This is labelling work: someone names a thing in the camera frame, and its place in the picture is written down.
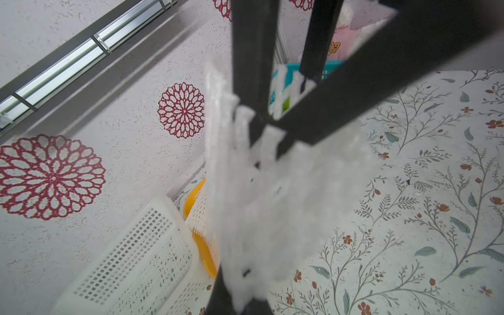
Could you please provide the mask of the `teal plastic basket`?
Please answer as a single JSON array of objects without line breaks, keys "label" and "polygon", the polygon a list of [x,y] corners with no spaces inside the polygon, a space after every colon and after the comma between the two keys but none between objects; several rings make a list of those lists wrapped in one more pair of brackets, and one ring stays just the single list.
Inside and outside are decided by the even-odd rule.
[{"label": "teal plastic basket", "polygon": [[295,91],[296,88],[301,88],[305,78],[299,71],[300,65],[300,63],[289,63],[279,66],[272,75],[269,114],[274,119],[280,119],[290,111],[290,108],[294,107],[316,85],[313,81],[308,80],[303,92]]}]

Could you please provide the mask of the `white foam net sleeve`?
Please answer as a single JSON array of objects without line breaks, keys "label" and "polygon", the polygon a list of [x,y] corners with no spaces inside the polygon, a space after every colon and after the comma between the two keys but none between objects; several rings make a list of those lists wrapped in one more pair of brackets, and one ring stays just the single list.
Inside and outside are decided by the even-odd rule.
[{"label": "white foam net sleeve", "polygon": [[273,282],[316,253],[356,206],[379,162],[354,120],[322,142],[296,142],[282,158],[286,135],[266,126],[251,144],[255,113],[232,92],[220,58],[205,65],[208,236],[218,247],[234,310],[267,301]]}]

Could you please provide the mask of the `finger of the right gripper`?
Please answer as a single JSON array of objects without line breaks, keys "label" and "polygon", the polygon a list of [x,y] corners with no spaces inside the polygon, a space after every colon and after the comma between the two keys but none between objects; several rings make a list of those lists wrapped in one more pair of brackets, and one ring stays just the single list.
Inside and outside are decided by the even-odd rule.
[{"label": "finger of the right gripper", "polygon": [[301,59],[300,73],[320,83],[343,0],[315,0]]},{"label": "finger of the right gripper", "polygon": [[213,286],[213,291],[207,304],[205,315],[273,315],[273,311],[267,301],[252,299],[241,312],[234,310],[232,296],[228,292],[220,267]]}]

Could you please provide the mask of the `white teddy bear pink shirt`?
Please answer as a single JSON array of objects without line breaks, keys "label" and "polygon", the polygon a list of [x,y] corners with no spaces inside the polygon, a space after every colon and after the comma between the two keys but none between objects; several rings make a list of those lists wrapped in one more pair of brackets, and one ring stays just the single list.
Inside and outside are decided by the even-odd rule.
[{"label": "white teddy bear pink shirt", "polygon": [[389,17],[372,22],[357,29],[351,24],[356,13],[356,5],[345,1],[337,20],[336,29],[332,35],[327,60],[344,61],[355,53],[365,42],[372,38],[387,22]]}]

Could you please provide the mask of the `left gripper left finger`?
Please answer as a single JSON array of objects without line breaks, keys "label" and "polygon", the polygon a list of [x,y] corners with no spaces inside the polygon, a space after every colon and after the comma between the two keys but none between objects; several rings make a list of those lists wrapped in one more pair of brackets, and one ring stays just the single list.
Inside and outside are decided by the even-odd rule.
[{"label": "left gripper left finger", "polygon": [[279,1],[232,1],[233,92],[255,115],[249,123],[254,144],[270,121],[270,81],[278,26]]}]

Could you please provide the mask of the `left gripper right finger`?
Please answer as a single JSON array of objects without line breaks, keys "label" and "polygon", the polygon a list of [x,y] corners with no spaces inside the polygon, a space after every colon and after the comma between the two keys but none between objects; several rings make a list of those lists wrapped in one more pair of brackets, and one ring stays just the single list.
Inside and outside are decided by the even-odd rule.
[{"label": "left gripper right finger", "polygon": [[502,1],[407,1],[398,14],[275,125],[314,145],[399,89],[503,29]]}]

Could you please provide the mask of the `yellow plastic tray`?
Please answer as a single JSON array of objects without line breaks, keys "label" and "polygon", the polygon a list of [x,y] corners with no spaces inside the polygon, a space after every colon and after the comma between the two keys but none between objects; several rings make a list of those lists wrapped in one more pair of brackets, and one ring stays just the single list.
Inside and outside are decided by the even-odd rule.
[{"label": "yellow plastic tray", "polygon": [[215,280],[219,267],[219,255],[216,243],[205,237],[207,224],[205,183],[206,179],[204,178],[190,191],[182,207],[182,213],[192,232],[199,258],[206,273],[212,280]]}]

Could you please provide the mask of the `white plastic basket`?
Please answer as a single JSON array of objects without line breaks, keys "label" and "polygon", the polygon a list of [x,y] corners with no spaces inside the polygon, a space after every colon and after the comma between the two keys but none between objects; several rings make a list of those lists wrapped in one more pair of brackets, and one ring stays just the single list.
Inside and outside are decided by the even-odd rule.
[{"label": "white plastic basket", "polygon": [[154,197],[69,285],[52,314],[203,314],[213,280],[181,212]]}]

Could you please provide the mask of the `floral table mat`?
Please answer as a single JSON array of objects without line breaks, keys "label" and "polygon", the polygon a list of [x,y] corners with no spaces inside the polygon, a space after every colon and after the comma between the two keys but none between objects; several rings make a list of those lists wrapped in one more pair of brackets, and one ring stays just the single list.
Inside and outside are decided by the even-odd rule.
[{"label": "floral table mat", "polygon": [[275,314],[503,313],[503,72],[437,72],[361,121],[383,162]]}]

